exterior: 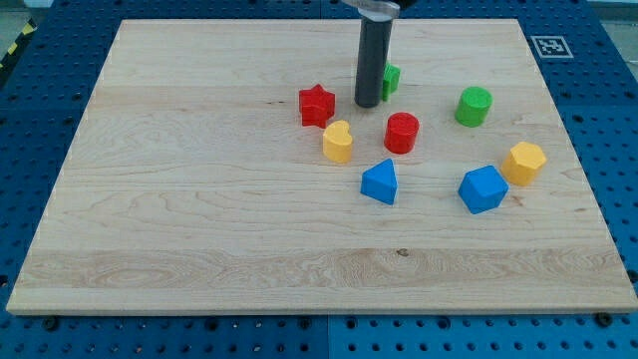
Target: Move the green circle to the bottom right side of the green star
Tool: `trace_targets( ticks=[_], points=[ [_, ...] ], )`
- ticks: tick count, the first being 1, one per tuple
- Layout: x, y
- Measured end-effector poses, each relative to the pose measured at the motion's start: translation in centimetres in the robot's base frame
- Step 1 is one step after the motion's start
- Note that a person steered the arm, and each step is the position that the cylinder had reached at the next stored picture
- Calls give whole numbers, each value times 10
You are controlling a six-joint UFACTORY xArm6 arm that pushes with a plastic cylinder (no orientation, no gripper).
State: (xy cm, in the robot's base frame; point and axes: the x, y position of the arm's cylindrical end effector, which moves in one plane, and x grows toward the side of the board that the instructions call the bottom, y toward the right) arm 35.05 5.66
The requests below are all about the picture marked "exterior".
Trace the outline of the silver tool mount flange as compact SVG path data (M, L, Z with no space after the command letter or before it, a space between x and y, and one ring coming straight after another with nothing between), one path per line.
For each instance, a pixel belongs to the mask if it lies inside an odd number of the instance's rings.
M375 22L387 22L399 17L401 7L393 1L343 0L343 3L356 8L358 13Z

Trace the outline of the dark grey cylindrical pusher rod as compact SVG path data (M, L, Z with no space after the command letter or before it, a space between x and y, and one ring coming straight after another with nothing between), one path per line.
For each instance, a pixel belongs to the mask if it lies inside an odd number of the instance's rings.
M374 108L382 100L393 19L361 19L354 101L361 108Z

